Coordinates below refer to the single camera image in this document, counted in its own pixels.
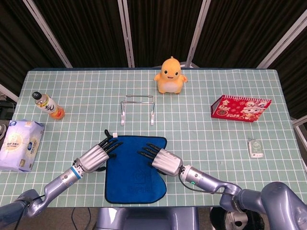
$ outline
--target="cartoon character print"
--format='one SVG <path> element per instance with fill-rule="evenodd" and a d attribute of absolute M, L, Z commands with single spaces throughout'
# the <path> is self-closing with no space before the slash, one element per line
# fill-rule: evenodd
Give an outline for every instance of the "cartoon character print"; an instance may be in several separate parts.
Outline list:
<path fill-rule="evenodd" d="M 258 142 L 254 142 L 253 148 L 255 151 L 259 152 L 261 150 L 261 145 Z"/>
<path fill-rule="evenodd" d="M 246 103 L 246 107 L 243 108 L 243 110 L 241 111 L 241 113 L 243 113 L 243 115 L 240 117 L 242 119 L 245 120 L 249 120 L 249 121 L 256 121 L 260 115 L 264 112 L 265 110 L 265 106 L 266 106 L 266 102 L 253 102 L 253 101 L 249 101 Z"/>

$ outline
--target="metal frame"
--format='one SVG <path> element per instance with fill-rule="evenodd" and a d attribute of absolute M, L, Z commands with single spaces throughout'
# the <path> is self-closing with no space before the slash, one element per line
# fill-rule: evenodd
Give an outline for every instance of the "metal frame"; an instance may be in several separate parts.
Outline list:
<path fill-rule="evenodd" d="M 304 137 L 304 135 L 303 135 L 303 133 L 302 133 L 300 127 L 299 127 L 300 125 L 302 125 L 302 124 L 304 124 L 306 122 L 307 122 L 307 115 L 302 117 L 302 118 L 300 118 L 300 119 L 298 119 L 298 120 L 294 120 L 292 122 L 292 125 L 294 127 L 294 130 L 297 132 L 300 140 L 302 141 L 302 144 L 303 144 L 304 148 L 307 151 L 307 140 L 305 139 L 305 137 Z"/>
<path fill-rule="evenodd" d="M 128 61 L 128 67 L 134 68 L 134 56 L 132 48 L 132 38 L 130 31 L 130 21 L 127 0 L 118 0 L 118 8 L 120 14 L 121 28 L 123 30 L 123 37 L 126 47 L 126 55 Z"/>
<path fill-rule="evenodd" d="M 0 84 L 0 92 L 4 93 L 6 96 L 8 96 L 9 98 L 11 98 L 12 100 L 14 100 L 15 102 L 18 101 L 18 96 L 15 95 L 14 93 L 12 93 L 10 90 L 8 90 L 7 88 L 5 88 L 3 85 Z"/>
<path fill-rule="evenodd" d="M 205 19 L 207 17 L 207 13 L 208 13 L 210 3 L 211 3 L 211 0 L 203 0 L 202 1 L 201 11 L 200 11 L 200 14 L 198 16 L 198 20 L 197 20 L 197 23 L 196 23 L 196 26 L 195 26 L 194 35 L 193 35 L 190 50 L 189 50 L 189 54 L 188 54 L 188 57 L 187 57 L 186 67 L 191 66 L 197 44 L 198 44 L 198 41 L 199 41 L 200 36 L 201 36 L 201 31 L 202 31 L 203 25 L 205 23 Z"/>
<path fill-rule="evenodd" d="M 142 102 L 142 101 L 127 101 L 127 97 L 146 97 L 146 98 L 151 98 L 151 102 Z M 125 120 L 126 120 L 126 104 L 151 104 L 152 105 L 152 111 L 151 111 L 151 119 L 150 119 L 150 125 L 154 125 L 154 97 L 151 95 L 126 95 L 124 101 L 120 102 L 120 109 L 121 109 L 121 122 L 120 124 L 122 126 L 125 125 Z"/>
<path fill-rule="evenodd" d="M 268 68 L 278 56 L 293 42 L 293 40 L 306 28 L 307 26 L 307 10 L 297 19 L 291 28 L 284 34 L 279 42 L 267 54 L 262 62 L 257 66 L 260 69 Z"/>
<path fill-rule="evenodd" d="M 58 54 L 59 58 L 61 59 L 61 61 L 65 65 L 65 67 L 66 68 L 72 68 L 72 65 L 69 62 L 67 56 L 65 55 L 62 47 L 60 46 L 59 42 L 55 38 L 54 34 L 52 33 L 51 29 L 49 28 L 49 26 L 48 26 L 47 22 L 45 21 L 45 19 L 43 18 L 42 14 L 40 13 L 38 8 L 36 7 L 35 3 L 32 0 L 23 0 L 23 2 L 26 5 L 26 7 L 28 8 L 28 10 L 30 11 L 30 13 L 32 14 L 32 16 L 34 17 L 34 19 L 37 22 L 37 24 L 39 25 L 39 27 L 42 29 L 43 33 L 47 37 L 48 41 L 50 42 L 50 44 L 52 45 L 52 47 L 54 48 L 54 50 Z"/>
<path fill-rule="evenodd" d="M 191 68 L 199 68 L 197 65 L 195 65 L 193 62 L 191 62 Z"/>

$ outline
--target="bottle cap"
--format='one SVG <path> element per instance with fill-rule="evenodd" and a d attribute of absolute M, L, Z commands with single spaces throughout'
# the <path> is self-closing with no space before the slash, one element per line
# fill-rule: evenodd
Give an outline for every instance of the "bottle cap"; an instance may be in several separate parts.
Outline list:
<path fill-rule="evenodd" d="M 39 92 L 34 92 L 32 94 L 32 97 L 35 99 L 35 100 L 39 100 L 41 99 L 42 95 L 39 93 Z"/>

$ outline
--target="plush toy face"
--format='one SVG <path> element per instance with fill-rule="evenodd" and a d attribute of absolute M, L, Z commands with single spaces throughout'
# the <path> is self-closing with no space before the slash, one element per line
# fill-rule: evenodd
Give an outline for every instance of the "plush toy face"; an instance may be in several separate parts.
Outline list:
<path fill-rule="evenodd" d="M 241 112 L 245 114 L 258 114 L 262 113 L 263 109 L 259 107 L 245 107 Z"/>
<path fill-rule="evenodd" d="M 180 63 L 173 57 L 166 60 L 161 68 L 161 76 L 165 80 L 174 81 L 179 78 L 181 74 Z"/>

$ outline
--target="red packaging with cartoon print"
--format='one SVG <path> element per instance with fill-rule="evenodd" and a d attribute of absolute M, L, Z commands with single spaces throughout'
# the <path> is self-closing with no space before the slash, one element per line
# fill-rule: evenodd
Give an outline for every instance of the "red packaging with cartoon print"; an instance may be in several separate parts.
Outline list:
<path fill-rule="evenodd" d="M 271 102 L 271 99 L 222 95 L 211 105 L 211 117 L 254 122 L 258 120 Z"/>

